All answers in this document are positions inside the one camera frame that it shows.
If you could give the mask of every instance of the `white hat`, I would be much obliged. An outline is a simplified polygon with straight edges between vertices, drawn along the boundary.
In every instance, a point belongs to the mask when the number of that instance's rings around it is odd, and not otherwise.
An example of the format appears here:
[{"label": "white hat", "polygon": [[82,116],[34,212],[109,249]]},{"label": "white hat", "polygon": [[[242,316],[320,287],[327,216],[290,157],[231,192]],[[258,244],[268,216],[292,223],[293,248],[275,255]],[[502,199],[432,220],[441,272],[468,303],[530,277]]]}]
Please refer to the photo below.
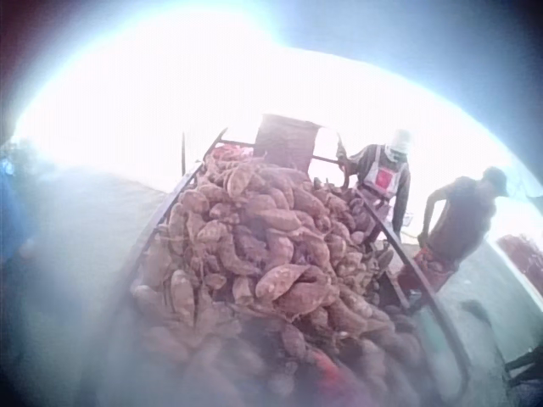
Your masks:
[{"label": "white hat", "polygon": [[411,133],[398,130],[390,139],[388,146],[392,151],[407,155],[411,150]]}]

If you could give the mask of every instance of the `sky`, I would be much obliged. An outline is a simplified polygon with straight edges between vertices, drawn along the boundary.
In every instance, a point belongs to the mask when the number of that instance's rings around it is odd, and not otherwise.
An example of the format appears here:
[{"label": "sky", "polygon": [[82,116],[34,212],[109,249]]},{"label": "sky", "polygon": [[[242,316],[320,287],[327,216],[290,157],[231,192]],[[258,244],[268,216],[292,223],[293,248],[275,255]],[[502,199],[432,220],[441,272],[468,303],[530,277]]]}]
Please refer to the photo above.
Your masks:
[{"label": "sky", "polygon": [[[245,14],[184,8],[108,33],[66,61],[20,118],[15,137],[32,140],[57,164],[170,191],[181,178],[183,132],[191,163],[226,126],[229,137],[254,140],[264,113],[331,129],[316,145],[316,154],[329,158],[335,132],[356,153],[405,128],[415,137],[408,233],[420,231],[433,190],[498,165],[513,198],[498,199],[491,238],[523,232],[543,240],[541,216],[525,197],[543,188],[477,121],[400,76],[282,47],[261,27]],[[343,181],[330,164],[312,165],[311,174]]]}]

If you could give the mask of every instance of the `hand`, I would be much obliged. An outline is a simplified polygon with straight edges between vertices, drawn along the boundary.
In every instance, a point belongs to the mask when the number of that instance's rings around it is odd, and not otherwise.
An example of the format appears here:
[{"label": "hand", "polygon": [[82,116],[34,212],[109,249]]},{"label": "hand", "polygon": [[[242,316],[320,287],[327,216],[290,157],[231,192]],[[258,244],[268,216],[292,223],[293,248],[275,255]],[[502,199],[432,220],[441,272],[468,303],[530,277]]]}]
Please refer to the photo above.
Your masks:
[{"label": "hand", "polygon": [[421,234],[418,235],[417,240],[418,240],[418,245],[421,248],[425,248],[426,247],[426,242],[428,240],[428,232],[427,231],[422,231]]},{"label": "hand", "polygon": [[338,142],[338,149],[336,150],[336,158],[339,161],[345,160],[347,158],[347,150],[343,146],[342,142]]}]

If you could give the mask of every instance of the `worker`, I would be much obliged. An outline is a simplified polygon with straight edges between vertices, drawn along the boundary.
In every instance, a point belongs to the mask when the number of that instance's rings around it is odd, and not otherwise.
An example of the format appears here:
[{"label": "worker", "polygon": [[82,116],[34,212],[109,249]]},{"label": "worker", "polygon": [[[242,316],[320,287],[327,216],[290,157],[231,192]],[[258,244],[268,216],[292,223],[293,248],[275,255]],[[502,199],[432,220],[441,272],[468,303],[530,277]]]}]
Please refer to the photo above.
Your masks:
[{"label": "worker", "polygon": [[[387,144],[370,144],[358,154],[347,157],[341,141],[336,156],[345,173],[345,178],[358,175],[358,189],[362,196],[374,206],[380,219],[386,220],[390,211],[390,199],[396,196],[392,229],[400,238],[400,230],[406,214],[411,172],[407,154],[411,147],[411,134],[398,130]],[[368,227],[368,241],[377,238],[380,229],[372,220]]]},{"label": "worker", "polygon": [[[430,194],[424,210],[423,231],[418,236],[421,250],[414,260],[435,292],[479,247],[490,229],[495,199],[506,196],[507,177],[496,167],[485,170],[481,180],[462,176]],[[445,208],[428,234],[434,206],[442,200],[446,201]],[[418,287],[415,277],[406,268],[400,273],[398,283],[405,291]]]}]

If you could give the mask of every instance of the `apron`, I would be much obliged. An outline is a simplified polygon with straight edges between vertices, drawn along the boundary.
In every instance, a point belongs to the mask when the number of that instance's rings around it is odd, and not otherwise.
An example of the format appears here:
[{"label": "apron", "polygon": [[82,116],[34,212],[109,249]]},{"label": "apron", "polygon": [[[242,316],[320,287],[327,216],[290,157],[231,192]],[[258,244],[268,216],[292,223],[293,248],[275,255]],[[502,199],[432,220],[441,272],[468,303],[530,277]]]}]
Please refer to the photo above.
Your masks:
[{"label": "apron", "polygon": [[[381,151],[383,146],[379,146],[375,153],[375,160],[368,171],[366,178],[358,189],[361,192],[362,197],[366,201],[373,205],[373,208],[377,212],[380,220],[386,221],[387,215],[390,211],[390,199],[392,199],[398,192],[398,186],[400,185],[400,176],[405,169],[407,163],[403,163],[398,170],[391,170],[380,165]],[[369,234],[371,234],[377,222],[371,220],[368,227]]]}]

